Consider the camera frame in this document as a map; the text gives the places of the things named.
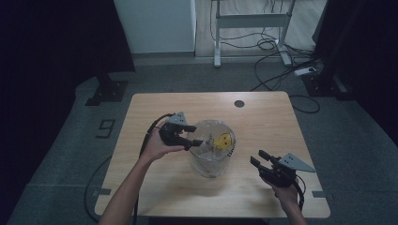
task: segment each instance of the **transparent container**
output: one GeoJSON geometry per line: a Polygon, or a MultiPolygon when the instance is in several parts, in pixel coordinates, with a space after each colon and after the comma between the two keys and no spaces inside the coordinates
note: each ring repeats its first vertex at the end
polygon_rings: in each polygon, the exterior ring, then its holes
{"type": "Polygon", "coordinates": [[[224,175],[236,145],[234,132],[221,120],[203,120],[195,126],[197,129],[187,138],[203,142],[190,149],[192,169],[208,178],[224,175]]]}

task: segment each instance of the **forearm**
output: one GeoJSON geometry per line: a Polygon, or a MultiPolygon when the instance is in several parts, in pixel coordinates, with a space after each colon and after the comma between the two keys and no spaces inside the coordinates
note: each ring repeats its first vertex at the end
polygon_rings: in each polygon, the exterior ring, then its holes
{"type": "Polygon", "coordinates": [[[289,218],[290,225],[307,225],[307,221],[299,210],[299,206],[297,204],[287,205],[283,210],[289,218]]]}
{"type": "Polygon", "coordinates": [[[127,224],[137,200],[149,161],[140,158],[108,203],[99,224],[127,224]]]}

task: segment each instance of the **cable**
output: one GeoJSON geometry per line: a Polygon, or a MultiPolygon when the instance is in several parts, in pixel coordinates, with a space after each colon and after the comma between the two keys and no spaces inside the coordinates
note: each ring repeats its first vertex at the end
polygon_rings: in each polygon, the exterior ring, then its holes
{"type": "Polygon", "coordinates": [[[264,4],[263,9],[261,9],[261,11],[262,11],[263,13],[266,13],[266,9],[267,9],[267,7],[268,7],[268,4],[269,4],[269,0],[267,0],[267,2],[264,4]]]}
{"type": "Polygon", "coordinates": [[[155,120],[155,121],[152,123],[152,125],[149,127],[148,131],[147,131],[146,134],[145,134],[145,137],[144,137],[144,140],[143,140],[143,144],[141,145],[141,150],[140,150],[140,155],[139,155],[139,157],[140,157],[140,156],[143,154],[143,152],[144,152],[144,149],[145,149],[146,144],[147,144],[147,142],[148,142],[148,140],[149,140],[149,137],[150,137],[150,134],[151,134],[152,130],[156,127],[156,125],[160,122],[160,120],[162,120],[162,119],[165,118],[165,117],[170,117],[170,116],[173,116],[173,115],[174,115],[174,113],[167,113],[167,114],[164,114],[163,116],[159,117],[157,120],[155,120]]]}
{"type": "Polygon", "coordinates": [[[97,174],[97,172],[100,170],[100,168],[109,160],[109,159],[111,159],[112,158],[112,156],[109,156],[109,157],[107,157],[99,166],[98,166],[98,168],[94,171],[94,173],[91,175],[91,178],[88,180],[88,182],[87,182],[87,185],[85,186],[85,191],[84,191],[84,200],[83,200],[83,202],[84,202],[84,210],[85,210],[85,212],[90,216],[90,218],[91,219],[93,219],[95,222],[99,222],[99,220],[95,217],[95,216],[93,216],[91,213],[90,213],[90,211],[88,210],[88,206],[87,206],[87,191],[88,191],[88,187],[90,186],[90,184],[91,184],[91,181],[93,180],[93,178],[94,178],[94,176],[97,174]]]}
{"type": "Polygon", "coordinates": [[[303,56],[293,57],[293,64],[294,64],[294,65],[298,65],[298,64],[299,64],[298,62],[296,62],[296,59],[298,59],[298,58],[311,59],[311,56],[305,56],[305,55],[303,55],[303,56]]]}
{"type": "MultiPolygon", "coordinates": [[[[272,4],[271,13],[273,13],[273,10],[274,10],[276,1],[275,1],[275,0],[274,0],[273,2],[272,2],[272,0],[270,0],[270,1],[271,1],[271,4],[272,4]]],[[[269,4],[269,0],[265,3],[265,5],[264,5],[264,7],[263,7],[263,9],[262,9],[263,13],[265,13],[268,4],[269,4]]],[[[283,0],[281,1],[279,13],[282,13],[282,8],[283,8],[283,0]]],[[[236,0],[235,0],[235,9],[238,11],[236,0]]],[[[213,1],[211,1],[211,3],[210,3],[210,23],[209,23],[209,27],[210,27],[210,35],[211,35],[211,38],[212,38],[213,40],[216,40],[216,38],[214,38],[214,36],[213,36],[213,31],[212,31],[212,12],[213,12],[213,1]]],[[[259,48],[260,50],[262,50],[262,51],[273,50],[273,49],[276,48],[276,44],[275,44],[275,42],[274,42],[274,40],[275,40],[276,38],[275,38],[275,37],[272,37],[272,36],[270,36],[270,35],[265,34],[265,31],[266,31],[266,27],[263,28],[263,31],[262,31],[261,33],[255,32],[255,33],[250,33],[250,34],[248,34],[248,35],[244,35],[244,36],[240,36],[240,37],[230,37],[230,38],[229,38],[229,37],[220,37],[220,39],[223,39],[223,40],[234,40],[234,39],[246,38],[246,37],[254,36],[254,35],[260,35],[260,36],[261,36],[261,39],[259,39],[259,40],[257,41],[257,44],[256,44],[256,45],[252,45],[252,46],[237,46],[237,45],[234,45],[234,44],[231,44],[231,43],[228,43],[228,42],[224,42],[224,41],[220,41],[220,44],[229,45],[229,46],[232,46],[232,47],[238,48],[238,49],[250,49],[250,48],[258,47],[258,48],[259,48]],[[269,45],[270,45],[270,48],[264,48],[264,47],[262,47],[263,44],[269,44],[269,45]]],[[[279,38],[281,38],[281,37],[280,37],[280,35],[281,35],[281,29],[280,29],[280,27],[278,28],[278,31],[279,31],[279,32],[278,32],[278,36],[279,36],[279,38]]],[[[299,55],[311,55],[311,54],[314,52],[314,51],[310,51],[310,50],[301,50],[301,49],[297,49],[297,48],[294,48],[294,47],[292,47],[292,46],[290,46],[290,45],[287,45],[287,44],[284,44],[284,45],[286,46],[286,48],[287,48],[289,51],[294,52],[294,53],[298,53],[299,55]]]]}
{"type": "Polygon", "coordinates": [[[260,79],[260,77],[258,76],[257,71],[256,71],[257,65],[258,65],[261,61],[263,61],[264,59],[266,59],[266,58],[268,58],[268,57],[271,57],[272,55],[275,55],[275,54],[278,54],[278,53],[280,53],[280,52],[275,52],[275,53],[272,53],[272,54],[267,55],[267,56],[265,56],[265,57],[262,57],[262,58],[260,58],[259,60],[257,60],[257,62],[255,62],[255,64],[254,64],[254,75],[255,75],[255,77],[257,78],[257,80],[260,82],[259,85],[264,85],[264,86],[267,88],[268,91],[273,91],[273,89],[270,88],[270,87],[268,87],[268,86],[266,85],[266,83],[267,83],[269,80],[263,82],[263,81],[260,79]]]}
{"type": "Polygon", "coordinates": [[[311,97],[306,97],[306,96],[302,96],[302,95],[293,95],[293,96],[289,96],[289,97],[290,97],[290,98],[294,98],[294,97],[307,98],[307,99],[311,100],[313,103],[315,103],[316,106],[317,106],[317,109],[314,110],[314,111],[304,111],[304,110],[301,110],[301,109],[297,108],[296,106],[294,106],[294,105],[292,104],[293,109],[295,109],[295,110],[297,110],[297,111],[300,111],[300,112],[302,112],[302,113],[313,114],[313,113],[318,113],[318,112],[321,110],[321,106],[319,105],[319,103],[318,103],[316,100],[314,100],[313,98],[311,98],[311,97]]]}
{"type": "Polygon", "coordinates": [[[301,178],[301,176],[297,175],[296,176],[301,180],[302,184],[304,185],[304,191],[302,191],[303,194],[305,194],[305,191],[307,190],[307,186],[305,185],[304,180],[301,178]]]}
{"type": "Polygon", "coordinates": [[[299,184],[295,180],[293,181],[293,186],[298,191],[299,195],[298,207],[299,210],[302,211],[302,205],[304,204],[304,193],[302,192],[301,188],[299,187],[299,184]]]}
{"type": "MultiPolygon", "coordinates": [[[[264,59],[267,58],[267,57],[268,57],[268,56],[259,59],[259,60],[256,62],[256,64],[258,64],[260,61],[264,60],[264,59]]],[[[284,75],[287,75],[287,74],[289,74],[289,73],[295,71],[295,70],[298,69],[298,68],[307,66],[307,65],[309,65],[309,64],[311,64],[311,63],[313,63],[313,62],[315,62],[315,61],[317,61],[317,59],[309,60],[309,61],[304,62],[304,63],[302,63],[302,64],[299,64],[299,65],[297,65],[297,66],[293,66],[293,67],[291,67],[290,69],[288,69],[286,72],[282,73],[281,75],[275,76],[275,77],[270,78],[270,79],[268,79],[268,80],[266,80],[266,81],[264,81],[264,82],[259,83],[259,84],[256,85],[254,88],[252,88],[250,91],[254,91],[254,90],[257,89],[259,86],[263,85],[263,83],[268,83],[268,82],[270,82],[270,81],[272,81],[272,80],[278,79],[278,78],[280,78],[280,77],[282,77],[282,76],[284,76],[284,75]]],[[[257,74],[257,72],[256,72],[256,65],[255,65],[255,67],[254,67],[254,73],[257,74]]]]}
{"type": "Polygon", "coordinates": [[[237,0],[234,0],[234,6],[235,6],[235,10],[240,14],[239,9],[237,9],[237,0]]]}

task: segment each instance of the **wooden table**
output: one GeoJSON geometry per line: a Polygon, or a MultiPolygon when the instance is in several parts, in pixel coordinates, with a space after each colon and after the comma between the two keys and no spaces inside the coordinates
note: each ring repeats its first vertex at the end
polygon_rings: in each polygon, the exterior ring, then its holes
{"type": "MultiPolygon", "coordinates": [[[[188,152],[164,156],[151,165],[145,177],[139,216],[285,217],[272,189],[250,163],[250,156],[260,159],[258,150],[263,149],[275,157],[291,152],[314,166],[285,92],[134,95],[102,185],[111,194],[99,195],[97,214],[103,213],[137,161],[145,133],[153,121],[166,113],[178,112],[184,112],[189,125],[207,119],[223,120],[234,131],[237,145],[229,168],[222,177],[205,178],[192,171],[188,152]],[[242,108],[235,106],[237,100],[244,102],[242,108]]],[[[270,167],[269,162],[261,161],[270,167]]],[[[330,210],[326,199],[313,196],[313,191],[322,191],[316,173],[298,172],[298,175],[307,186],[304,216],[327,218],[330,210]]]]}

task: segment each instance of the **hand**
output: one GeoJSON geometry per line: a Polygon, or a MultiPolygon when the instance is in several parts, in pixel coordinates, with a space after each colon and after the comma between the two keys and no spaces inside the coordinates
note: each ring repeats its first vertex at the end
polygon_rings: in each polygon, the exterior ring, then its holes
{"type": "Polygon", "coordinates": [[[299,207],[298,191],[293,185],[291,185],[290,187],[276,187],[263,177],[261,177],[261,179],[263,179],[263,181],[270,185],[275,191],[275,194],[278,197],[284,212],[290,210],[292,207],[299,207]]]}
{"type": "MultiPolygon", "coordinates": [[[[159,128],[163,126],[164,122],[159,124],[159,128]]],[[[140,158],[147,160],[148,162],[153,162],[170,152],[177,152],[184,150],[184,146],[167,146],[162,140],[159,134],[159,129],[155,127],[150,134],[150,138],[146,144],[145,150],[140,158]]]]}

